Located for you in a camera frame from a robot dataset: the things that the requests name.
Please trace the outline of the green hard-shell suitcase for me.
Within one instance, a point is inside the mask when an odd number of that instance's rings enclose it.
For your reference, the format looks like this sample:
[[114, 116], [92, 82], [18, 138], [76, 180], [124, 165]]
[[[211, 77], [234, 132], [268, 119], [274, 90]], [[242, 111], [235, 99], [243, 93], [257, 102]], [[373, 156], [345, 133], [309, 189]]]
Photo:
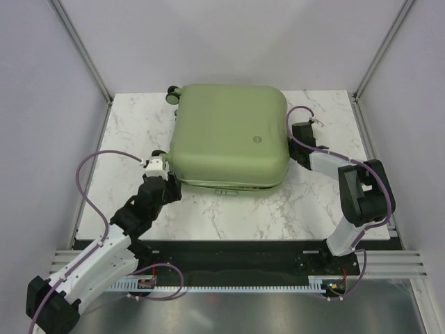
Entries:
[[189, 186], [260, 192], [279, 187], [289, 168], [287, 100], [270, 86], [170, 86], [176, 106], [169, 150], [161, 156]]

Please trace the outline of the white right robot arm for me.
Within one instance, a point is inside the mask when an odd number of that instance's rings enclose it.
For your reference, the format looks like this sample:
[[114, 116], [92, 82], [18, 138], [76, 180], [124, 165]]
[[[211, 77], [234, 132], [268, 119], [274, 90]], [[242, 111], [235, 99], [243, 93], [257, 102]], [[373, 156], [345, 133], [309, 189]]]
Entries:
[[287, 125], [286, 129], [290, 157], [303, 168], [339, 184], [343, 216], [311, 259], [323, 272], [339, 273], [357, 259], [354, 251], [366, 232], [387, 224], [395, 211], [385, 167], [378, 159], [358, 161], [317, 146], [311, 121]]

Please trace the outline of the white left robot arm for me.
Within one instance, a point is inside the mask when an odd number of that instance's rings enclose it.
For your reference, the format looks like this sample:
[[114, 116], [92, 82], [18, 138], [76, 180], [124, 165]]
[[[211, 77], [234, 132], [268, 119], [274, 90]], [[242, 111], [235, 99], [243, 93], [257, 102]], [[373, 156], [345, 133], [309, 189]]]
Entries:
[[151, 273], [149, 247], [139, 237], [148, 231], [163, 206], [181, 200], [181, 184], [173, 172], [145, 176], [136, 195], [107, 221], [104, 233], [62, 269], [27, 287], [29, 332], [69, 333], [86, 308], [112, 284], [128, 275]]

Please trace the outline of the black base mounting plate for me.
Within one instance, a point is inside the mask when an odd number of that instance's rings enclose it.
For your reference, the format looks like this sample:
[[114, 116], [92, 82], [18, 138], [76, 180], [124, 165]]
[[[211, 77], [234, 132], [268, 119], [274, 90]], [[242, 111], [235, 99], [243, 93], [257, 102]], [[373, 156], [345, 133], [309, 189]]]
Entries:
[[138, 268], [145, 274], [232, 283], [295, 283], [302, 277], [358, 276], [357, 259], [341, 272], [314, 266], [323, 241], [141, 241]]

